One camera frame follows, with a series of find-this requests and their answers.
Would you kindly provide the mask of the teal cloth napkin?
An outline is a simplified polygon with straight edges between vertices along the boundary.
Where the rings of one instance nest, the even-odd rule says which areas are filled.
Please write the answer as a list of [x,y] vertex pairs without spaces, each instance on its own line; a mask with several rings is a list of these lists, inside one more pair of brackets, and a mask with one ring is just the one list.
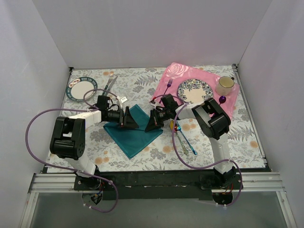
[[149,117],[139,105],[134,105],[130,109],[130,112],[139,125],[139,128],[123,129],[115,123],[107,123],[104,125],[105,131],[129,159],[141,152],[163,132],[162,129],[156,129],[149,132],[145,131]]

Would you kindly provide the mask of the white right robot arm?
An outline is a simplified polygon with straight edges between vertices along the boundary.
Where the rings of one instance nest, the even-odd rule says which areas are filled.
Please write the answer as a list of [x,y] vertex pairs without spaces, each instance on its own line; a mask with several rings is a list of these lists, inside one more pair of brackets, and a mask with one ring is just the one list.
[[178,104],[171,94],[160,95],[163,107],[154,105],[150,111],[150,119],[145,128],[146,132],[160,129],[164,121],[172,119],[174,122],[183,119],[196,119],[205,136],[210,140],[214,164],[214,176],[207,183],[215,183],[219,188],[225,189],[231,185],[236,168],[230,160],[228,146],[228,132],[231,120],[214,98],[202,103]]

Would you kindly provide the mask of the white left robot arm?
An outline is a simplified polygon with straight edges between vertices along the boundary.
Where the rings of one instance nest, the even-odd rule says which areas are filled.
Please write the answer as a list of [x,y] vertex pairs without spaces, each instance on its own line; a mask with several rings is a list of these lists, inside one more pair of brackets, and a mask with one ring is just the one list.
[[110,102],[110,97],[100,95],[95,104],[97,111],[90,109],[74,116],[58,117],[50,141],[50,152],[66,160],[76,170],[75,173],[80,177],[81,183],[91,190],[98,189],[102,181],[96,175],[99,173],[98,167],[90,161],[85,152],[86,129],[101,122],[115,123],[125,129],[139,128],[131,116],[129,107],[123,110],[122,102],[119,102],[118,109],[111,110]]

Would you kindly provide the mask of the iridescent blue fork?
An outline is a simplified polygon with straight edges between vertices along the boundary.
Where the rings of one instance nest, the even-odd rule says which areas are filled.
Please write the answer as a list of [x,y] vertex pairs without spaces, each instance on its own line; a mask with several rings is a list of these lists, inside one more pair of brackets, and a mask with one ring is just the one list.
[[198,155],[197,152],[192,147],[191,143],[188,141],[188,139],[185,136],[185,134],[182,132],[181,126],[178,123],[177,123],[177,130],[182,134],[182,136],[184,137],[185,141],[187,142],[188,146],[190,147],[190,149],[192,150],[192,152],[194,153],[194,155]]

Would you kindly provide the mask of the purple metallic fork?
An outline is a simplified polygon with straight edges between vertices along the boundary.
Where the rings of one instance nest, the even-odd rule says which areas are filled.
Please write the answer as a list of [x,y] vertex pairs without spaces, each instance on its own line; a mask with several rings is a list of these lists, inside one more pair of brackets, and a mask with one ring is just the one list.
[[166,89],[165,89],[165,91],[164,91],[163,95],[165,95],[165,94],[166,94],[166,92],[167,92],[167,90],[168,90],[168,89],[171,87],[172,82],[173,82],[173,79],[171,78],[171,79],[168,81],[168,83],[167,83],[167,86],[166,86]]

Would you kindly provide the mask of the blue floral white plate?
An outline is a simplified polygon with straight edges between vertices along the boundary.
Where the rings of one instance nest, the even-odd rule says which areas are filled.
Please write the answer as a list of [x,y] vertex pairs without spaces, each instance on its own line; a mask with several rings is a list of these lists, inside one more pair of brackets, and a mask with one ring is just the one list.
[[212,98],[213,90],[205,81],[187,79],[178,86],[177,95],[180,99],[193,104]]

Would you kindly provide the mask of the green rimmed white plate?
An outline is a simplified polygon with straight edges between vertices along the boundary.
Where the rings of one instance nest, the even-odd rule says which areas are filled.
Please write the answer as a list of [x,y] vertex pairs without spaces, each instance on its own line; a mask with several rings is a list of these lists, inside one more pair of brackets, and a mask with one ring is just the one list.
[[66,95],[68,99],[74,102],[82,102],[84,100],[84,95],[89,90],[93,90],[86,94],[86,99],[90,99],[96,91],[94,89],[98,88],[97,82],[91,77],[79,77],[68,83],[66,88]]

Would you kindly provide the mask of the pink floral placemat cloth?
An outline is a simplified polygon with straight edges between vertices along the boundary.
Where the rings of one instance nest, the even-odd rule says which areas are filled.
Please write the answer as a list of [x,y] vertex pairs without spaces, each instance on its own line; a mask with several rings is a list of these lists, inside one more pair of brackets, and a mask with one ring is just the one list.
[[[219,75],[191,66],[179,63],[172,63],[165,69],[160,79],[160,82],[157,85],[154,94],[152,95],[153,98],[156,96],[158,97],[155,99],[157,102],[160,101],[160,95],[164,93],[167,83],[171,78],[173,79],[173,82],[171,87],[167,90],[166,94],[178,96],[177,88],[183,81],[187,79],[199,79],[205,81],[211,86],[213,90],[213,98],[215,100],[218,100],[220,97],[220,95],[218,95],[215,91],[215,86],[217,84],[218,79],[220,78]],[[181,100],[182,99],[177,99],[178,104],[182,104]]]

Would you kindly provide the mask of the iridescent gold spoon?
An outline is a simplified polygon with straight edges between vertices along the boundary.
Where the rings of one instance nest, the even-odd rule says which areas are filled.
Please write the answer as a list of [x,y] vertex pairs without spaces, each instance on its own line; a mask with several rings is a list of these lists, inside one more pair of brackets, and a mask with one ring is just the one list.
[[179,140],[180,145],[181,145],[181,147],[182,147],[183,153],[184,153],[185,155],[188,155],[189,152],[188,152],[188,150],[186,149],[185,144],[183,143],[181,137],[179,136],[179,133],[181,132],[181,128],[180,128],[180,126],[178,125],[178,123],[174,124],[174,121],[171,120],[171,121],[170,121],[170,129],[175,131],[175,135],[178,137],[178,140]]

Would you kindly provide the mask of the purple metallic spoon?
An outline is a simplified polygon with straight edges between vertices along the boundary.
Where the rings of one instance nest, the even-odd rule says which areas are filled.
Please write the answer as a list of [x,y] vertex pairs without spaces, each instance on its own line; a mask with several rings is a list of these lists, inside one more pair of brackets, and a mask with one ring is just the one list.
[[220,96],[218,99],[218,104],[222,105],[226,102],[227,98],[225,96]]

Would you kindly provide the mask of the cream ceramic mug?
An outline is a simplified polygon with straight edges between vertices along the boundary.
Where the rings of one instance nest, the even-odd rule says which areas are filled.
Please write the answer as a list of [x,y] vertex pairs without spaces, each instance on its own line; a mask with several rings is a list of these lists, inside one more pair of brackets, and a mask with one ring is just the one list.
[[238,90],[234,77],[223,76],[220,77],[215,86],[215,91],[220,96],[230,95]]

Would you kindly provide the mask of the green handled knife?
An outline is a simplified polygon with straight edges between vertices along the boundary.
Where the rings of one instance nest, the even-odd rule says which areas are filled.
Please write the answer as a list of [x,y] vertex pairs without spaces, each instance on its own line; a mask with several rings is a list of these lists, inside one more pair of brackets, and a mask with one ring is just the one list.
[[115,84],[116,80],[117,80],[118,76],[116,76],[112,82],[110,83],[110,85],[107,88],[107,92],[109,92],[111,90],[111,88],[113,87],[113,85]]

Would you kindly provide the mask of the green handled fork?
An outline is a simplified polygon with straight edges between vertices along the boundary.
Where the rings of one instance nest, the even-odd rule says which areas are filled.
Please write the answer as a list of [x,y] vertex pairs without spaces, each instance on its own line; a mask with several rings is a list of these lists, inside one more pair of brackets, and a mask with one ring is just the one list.
[[108,89],[108,87],[109,87],[110,83],[113,81],[113,79],[114,79],[114,73],[110,72],[108,82],[107,82],[107,84],[106,84],[106,86],[104,88],[105,91]]

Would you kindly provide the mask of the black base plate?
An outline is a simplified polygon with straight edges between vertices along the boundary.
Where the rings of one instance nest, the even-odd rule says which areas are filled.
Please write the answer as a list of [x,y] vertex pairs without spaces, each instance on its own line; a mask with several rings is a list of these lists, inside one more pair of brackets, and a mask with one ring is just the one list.
[[214,176],[213,170],[184,171],[119,171],[102,172],[101,189],[105,200],[115,199],[201,199],[212,200],[213,193],[243,191],[267,191],[272,188],[275,173],[269,169],[242,169],[231,184],[219,187],[207,183]]

